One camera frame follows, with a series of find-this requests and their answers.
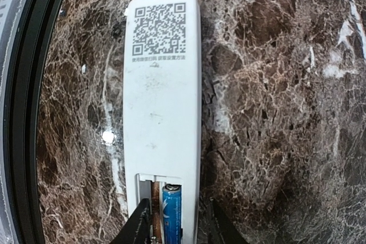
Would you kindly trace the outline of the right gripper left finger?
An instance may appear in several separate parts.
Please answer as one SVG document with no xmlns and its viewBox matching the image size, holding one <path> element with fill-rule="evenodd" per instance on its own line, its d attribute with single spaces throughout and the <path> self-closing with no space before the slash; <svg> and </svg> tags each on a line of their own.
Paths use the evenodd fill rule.
<svg viewBox="0 0 366 244">
<path fill-rule="evenodd" d="M 150 200 L 140 201 L 112 244 L 150 244 Z"/>
</svg>

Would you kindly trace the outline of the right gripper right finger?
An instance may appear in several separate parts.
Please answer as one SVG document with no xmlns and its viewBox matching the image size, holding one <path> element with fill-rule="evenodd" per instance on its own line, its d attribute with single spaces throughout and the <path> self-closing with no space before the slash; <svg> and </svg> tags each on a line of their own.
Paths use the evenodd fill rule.
<svg viewBox="0 0 366 244">
<path fill-rule="evenodd" d="M 207 217 L 209 226 L 208 243 L 248 244 L 214 198 L 209 201 Z"/>
</svg>

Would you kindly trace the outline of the white remote control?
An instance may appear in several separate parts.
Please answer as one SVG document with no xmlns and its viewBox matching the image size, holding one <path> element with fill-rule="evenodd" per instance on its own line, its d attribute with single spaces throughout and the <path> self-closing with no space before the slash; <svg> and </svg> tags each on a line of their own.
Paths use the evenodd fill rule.
<svg viewBox="0 0 366 244">
<path fill-rule="evenodd" d="M 150 183 L 181 186 L 183 243 L 196 243 L 201 160 L 201 21 L 198 0 L 132 0 L 123 72 L 128 212 Z"/>
</svg>

